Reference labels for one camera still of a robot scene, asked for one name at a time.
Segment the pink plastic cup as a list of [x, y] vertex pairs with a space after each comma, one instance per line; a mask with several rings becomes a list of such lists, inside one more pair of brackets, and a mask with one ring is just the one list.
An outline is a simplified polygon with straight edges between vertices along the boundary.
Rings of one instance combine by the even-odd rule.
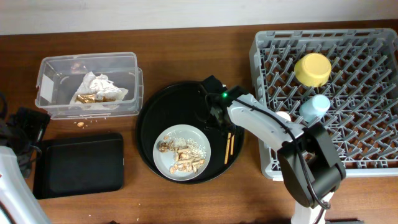
[[292, 120], [290, 115], [287, 112], [285, 112], [285, 111], [277, 111], [276, 114], [279, 115], [280, 117], [286, 119], [287, 121], [291, 121]]

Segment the light blue plastic cup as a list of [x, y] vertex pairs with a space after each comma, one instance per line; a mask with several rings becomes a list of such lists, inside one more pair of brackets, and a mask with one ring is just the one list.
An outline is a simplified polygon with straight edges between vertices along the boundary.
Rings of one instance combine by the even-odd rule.
[[330, 105], [330, 100], [325, 95], [315, 95], [300, 107], [299, 113], [309, 123], [315, 118], [322, 118], [329, 110]]

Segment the yellow plastic bowl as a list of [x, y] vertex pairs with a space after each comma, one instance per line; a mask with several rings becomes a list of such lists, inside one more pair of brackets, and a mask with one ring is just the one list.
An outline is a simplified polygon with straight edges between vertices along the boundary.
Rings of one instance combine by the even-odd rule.
[[320, 53], [310, 53], [301, 58], [294, 67], [296, 79], [309, 87], [323, 86], [331, 73], [330, 61]]

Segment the white napkin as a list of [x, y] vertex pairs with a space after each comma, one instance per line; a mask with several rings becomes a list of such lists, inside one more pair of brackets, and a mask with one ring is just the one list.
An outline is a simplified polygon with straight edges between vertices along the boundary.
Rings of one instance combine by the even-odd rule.
[[[115, 110], [119, 108], [118, 103], [127, 99], [127, 94], [131, 91], [127, 88], [118, 87], [111, 81], [107, 75], [95, 75], [93, 72], [88, 72], [84, 77], [77, 91], [73, 94], [70, 100], [70, 108], [72, 106], [81, 106], [82, 110]], [[76, 102], [77, 95], [91, 95], [105, 96], [106, 98], [114, 98], [115, 101], [102, 103], [87, 103], [83, 104]]]

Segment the gold snack wrapper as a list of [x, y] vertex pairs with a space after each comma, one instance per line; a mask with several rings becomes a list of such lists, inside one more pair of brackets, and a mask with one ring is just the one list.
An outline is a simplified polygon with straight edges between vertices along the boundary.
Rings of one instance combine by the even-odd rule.
[[102, 102], [115, 101], [115, 99], [106, 98], [105, 96], [98, 96], [97, 94], [91, 94], [91, 95], [77, 95], [75, 101], [87, 104], [87, 103], [102, 103]]

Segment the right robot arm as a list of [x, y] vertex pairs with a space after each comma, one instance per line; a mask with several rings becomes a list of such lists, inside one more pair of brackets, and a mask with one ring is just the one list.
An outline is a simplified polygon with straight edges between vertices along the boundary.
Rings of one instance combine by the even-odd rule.
[[243, 128], [273, 149], [284, 185], [295, 199], [291, 223], [326, 223], [330, 200], [346, 177], [346, 170], [327, 130], [293, 123], [260, 104], [240, 86], [226, 88], [209, 76], [200, 93], [208, 111], [206, 124], [234, 134]]

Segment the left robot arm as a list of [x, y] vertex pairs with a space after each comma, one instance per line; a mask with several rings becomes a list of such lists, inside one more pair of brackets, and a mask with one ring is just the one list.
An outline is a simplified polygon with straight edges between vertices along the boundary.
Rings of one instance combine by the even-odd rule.
[[1, 95], [1, 223], [50, 223], [25, 181], [42, 156], [37, 145], [50, 117], [28, 108], [10, 116], [7, 111]]

